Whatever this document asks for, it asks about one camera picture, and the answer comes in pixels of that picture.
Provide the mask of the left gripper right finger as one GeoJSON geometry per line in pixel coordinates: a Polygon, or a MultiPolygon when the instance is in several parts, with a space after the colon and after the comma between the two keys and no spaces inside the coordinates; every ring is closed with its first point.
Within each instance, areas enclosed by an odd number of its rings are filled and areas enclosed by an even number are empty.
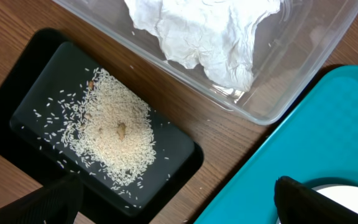
{"type": "Polygon", "coordinates": [[[358,213],[289,176],[276,181],[274,192],[282,224],[358,224],[358,213]]]}

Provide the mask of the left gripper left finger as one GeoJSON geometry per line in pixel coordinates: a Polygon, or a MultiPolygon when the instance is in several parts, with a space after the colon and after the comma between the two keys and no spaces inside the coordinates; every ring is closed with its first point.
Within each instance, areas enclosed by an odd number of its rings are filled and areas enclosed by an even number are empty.
{"type": "Polygon", "coordinates": [[[82,201],[81,180],[68,174],[0,208],[0,224],[73,224],[82,201]]]}

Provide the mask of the large white plate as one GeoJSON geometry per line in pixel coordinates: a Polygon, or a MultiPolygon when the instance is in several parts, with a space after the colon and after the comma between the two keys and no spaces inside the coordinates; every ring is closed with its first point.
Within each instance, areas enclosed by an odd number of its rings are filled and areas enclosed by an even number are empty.
{"type": "Polygon", "coordinates": [[[358,213],[358,187],[329,184],[320,185],[311,189],[358,213]]]}

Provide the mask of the white napkin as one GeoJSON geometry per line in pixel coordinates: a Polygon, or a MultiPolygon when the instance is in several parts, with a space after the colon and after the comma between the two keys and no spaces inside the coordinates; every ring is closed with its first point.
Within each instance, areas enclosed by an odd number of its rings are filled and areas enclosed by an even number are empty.
{"type": "Polygon", "coordinates": [[[158,38],[167,60],[227,88],[249,91],[257,26],[281,0],[125,0],[134,27],[158,38]]]}

